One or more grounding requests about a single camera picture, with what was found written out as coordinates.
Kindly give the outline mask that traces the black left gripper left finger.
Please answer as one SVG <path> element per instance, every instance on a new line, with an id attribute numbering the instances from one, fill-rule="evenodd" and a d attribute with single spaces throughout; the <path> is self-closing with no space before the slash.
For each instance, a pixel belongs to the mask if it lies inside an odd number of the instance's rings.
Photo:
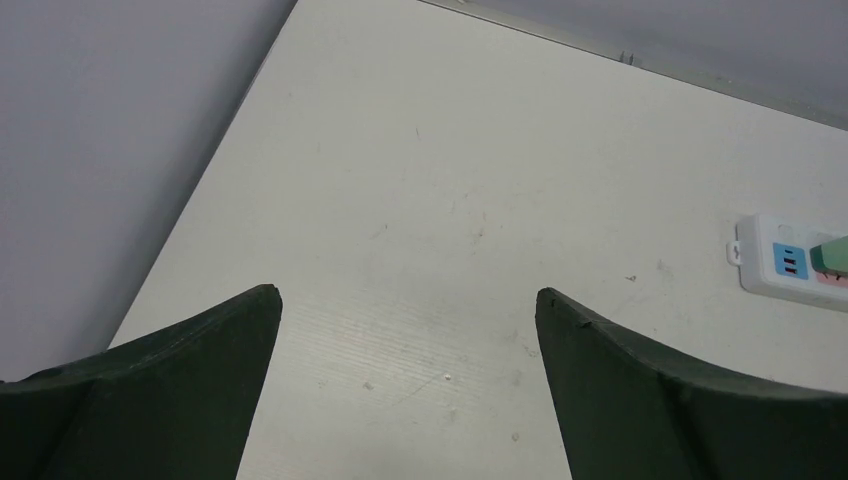
<path id="1" fill-rule="evenodd" d="M 233 479 L 280 326 L 271 284 L 1 386 L 5 479 Z"/>

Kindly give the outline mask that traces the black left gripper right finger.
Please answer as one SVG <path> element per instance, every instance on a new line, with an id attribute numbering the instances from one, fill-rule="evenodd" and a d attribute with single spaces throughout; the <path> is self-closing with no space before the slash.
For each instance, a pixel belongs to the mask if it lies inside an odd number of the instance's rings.
<path id="1" fill-rule="evenodd" d="M 843 479 L 847 397 L 732 371 L 561 292 L 536 299 L 547 382 L 575 479 Z"/>

